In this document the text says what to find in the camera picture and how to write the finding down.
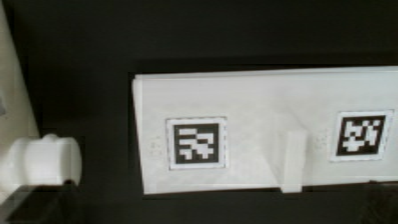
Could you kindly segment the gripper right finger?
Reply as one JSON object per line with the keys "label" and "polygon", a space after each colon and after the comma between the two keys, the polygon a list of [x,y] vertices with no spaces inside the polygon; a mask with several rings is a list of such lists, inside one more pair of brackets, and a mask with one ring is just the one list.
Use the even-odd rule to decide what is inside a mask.
{"label": "gripper right finger", "polygon": [[369,182],[355,224],[398,224],[398,182]]}

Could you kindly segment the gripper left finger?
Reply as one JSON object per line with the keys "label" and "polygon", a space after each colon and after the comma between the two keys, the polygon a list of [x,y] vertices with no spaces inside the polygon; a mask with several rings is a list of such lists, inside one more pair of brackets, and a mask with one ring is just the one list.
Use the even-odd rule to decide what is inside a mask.
{"label": "gripper left finger", "polygon": [[23,185],[0,204],[0,224],[80,224],[78,189],[60,185]]}

